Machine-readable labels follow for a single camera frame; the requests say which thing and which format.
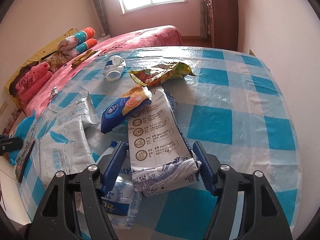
plastic bottle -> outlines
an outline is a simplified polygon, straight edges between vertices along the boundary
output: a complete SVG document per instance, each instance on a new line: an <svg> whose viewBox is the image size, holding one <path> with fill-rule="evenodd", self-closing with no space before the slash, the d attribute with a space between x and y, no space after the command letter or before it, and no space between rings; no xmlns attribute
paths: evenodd
<svg viewBox="0 0 320 240"><path fill-rule="evenodd" d="M103 75L106 80L113 82L121 77L126 64L122 57L118 55L111 56L103 69Z"/></svg>

yellow headboard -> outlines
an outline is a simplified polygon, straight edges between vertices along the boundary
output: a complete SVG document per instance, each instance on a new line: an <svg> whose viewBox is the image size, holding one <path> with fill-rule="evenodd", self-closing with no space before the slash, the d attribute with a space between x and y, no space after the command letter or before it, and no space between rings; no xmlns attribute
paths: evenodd
<svg viewBox="0 0 320 240"><path fill-rule="evenodd" d="M37 51L31 58L29 58L12 76L11 78L7 81L7 83L5 84L5 88L7 90L7 92L9 93L9 86L11 84L11 82L16 78L16 76L18 76L19 71L22 67L34 62L34 61L41 61L41 58L45 57L46 55L53 53L54 51L56 51L58 49L58 43L60 41L62 41L64 38L71 36L73 34L75 34L77 32L77 29L71 29L69 31L67 31L65 34L61 35L59 38L55 39L54 41L50 42L48 45L44 46L42 49L40 49L39 51ZM20 104L20 100L19 98L15 98L13 96L11 96L12 99L15 101L16 105L18 107L21 107Z"/></svg>

pink bedspread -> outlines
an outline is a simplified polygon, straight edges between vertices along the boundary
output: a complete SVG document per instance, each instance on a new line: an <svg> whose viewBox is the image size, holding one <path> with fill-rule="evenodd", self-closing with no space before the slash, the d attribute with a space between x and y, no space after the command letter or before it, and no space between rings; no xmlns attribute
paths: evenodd
<svg viewBox="0 0 320 240"><path fill-rule="evenodd" d="M32 98L29 104L25 107L24 111L27 116L30 116L35 110L36 117L38 117L49 104L49 96L52 88L57 87L58 91L60 91L61 88L63 88L75 74L77 74L81 69L98 57L99 53L145 47L181 45L181 35L177 28L172 25L126 33L106 41L99 42L97 45L92 47L93 50L98 50L98 52L80 64L77 68L71 68L71 60L67 63L67 65L62 66L59 70L57 70L57 72L53 74L52 78L50 78L50 80L41 88L34 98Z"/></svg>

window sill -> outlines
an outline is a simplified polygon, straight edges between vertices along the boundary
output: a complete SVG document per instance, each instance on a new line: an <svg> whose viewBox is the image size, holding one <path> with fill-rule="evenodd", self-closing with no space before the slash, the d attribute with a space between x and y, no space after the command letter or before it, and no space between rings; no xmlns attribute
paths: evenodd
<svg viewBox="0 0 320 240"><path fill-rule="evenodd" d="M168 1L168 2L148 4L148 5L137 7L137 8L131 9L131 10L122 9L122 15L127 14L127 13L131 13L131 12L134 12L134 11L137 11L140 9L157 6L157 5L163 5L163 4L168 4L168 3L183 3L183 2L187 2L187 1L186 0L174 0L174 1Z"/></svg>

checkered tablecloth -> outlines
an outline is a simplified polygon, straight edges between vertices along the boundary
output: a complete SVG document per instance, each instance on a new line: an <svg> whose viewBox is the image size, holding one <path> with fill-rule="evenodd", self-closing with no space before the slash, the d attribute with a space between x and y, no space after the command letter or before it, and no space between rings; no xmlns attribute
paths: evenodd
<svg viewBox="0 0 320 240"><path fill-rule="evenodd" d="M159 47L118 52L127 67L121 79L107 82L103 67L108 54L82 69L63 88L38 119L39 134L55 112L90 92L98 117L135 83L128 71L163 62L182 61L196 75L163 84L178 102L177 124L190 144L200 140L221 163L240 172L261 170L284 209L291 230L300 206L301 165L297 136L284 97L270 70L256 57L227 50L195 47ZM128 141L126 122L108 134L100 126L85 131L93 156L112 140ZM44 193L39 179L38 141L28 161L19 192L32 219ZM200 181L189 187L143 198L134 227L117 232L120 239L202 239L216 199ZM238 206L243 195L238 196ZM237 209L232 237L240 226Z"/></svg>

